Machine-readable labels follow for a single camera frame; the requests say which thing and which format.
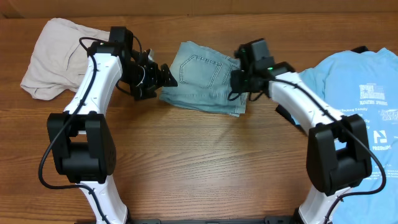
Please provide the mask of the light blue denim shorts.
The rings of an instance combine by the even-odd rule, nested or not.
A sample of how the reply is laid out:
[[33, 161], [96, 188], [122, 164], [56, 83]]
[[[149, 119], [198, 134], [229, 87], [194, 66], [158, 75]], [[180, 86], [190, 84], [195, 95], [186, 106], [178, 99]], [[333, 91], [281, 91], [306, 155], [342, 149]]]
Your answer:
[[187, 41], [173, 60], [170, 71], [177, 87], [163, 87], [159, 99], [171, 105], [238, 117], [246, 112], [248, 95], [229, 101], [230, 75], [240, 61], [209, 47]]

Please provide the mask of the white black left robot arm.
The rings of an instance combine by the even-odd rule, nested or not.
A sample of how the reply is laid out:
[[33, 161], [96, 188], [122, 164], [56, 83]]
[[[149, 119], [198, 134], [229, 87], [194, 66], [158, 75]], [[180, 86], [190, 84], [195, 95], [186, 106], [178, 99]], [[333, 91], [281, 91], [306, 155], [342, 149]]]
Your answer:
[[92, 37], [84, 47], [88, 66], [74, 98], [47, 119], [50, 144], [38, 168], [40, 183], [53, 190], [80, 189], [95, 214], [95, 223], [132, 223], [113, 173], [116, 146], [106, 111], [119, 82], [135, 100], [155, 98], [157, 89], [176, 87], [167, 64], [154, 62], [150, 51], [134, 50], [137, 37], [126, 27], [112, 27], [107, 41]]

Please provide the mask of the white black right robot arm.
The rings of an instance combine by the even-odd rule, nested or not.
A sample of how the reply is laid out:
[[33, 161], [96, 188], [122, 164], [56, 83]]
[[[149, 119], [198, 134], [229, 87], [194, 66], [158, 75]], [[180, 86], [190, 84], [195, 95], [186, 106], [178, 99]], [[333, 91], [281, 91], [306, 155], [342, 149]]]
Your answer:
[[275, 63], [266, 41], [257, 39], [234, 53], [241, 65], [231, 72], [230, 101], [240, 94], [266, 95], [291, 115], [308, 136], [306, 169], [312, 187], [291, 216], [265, 223], [332, 223], [334, 209], [372, 172], [366, 124], [317, 96], [287, 62]]

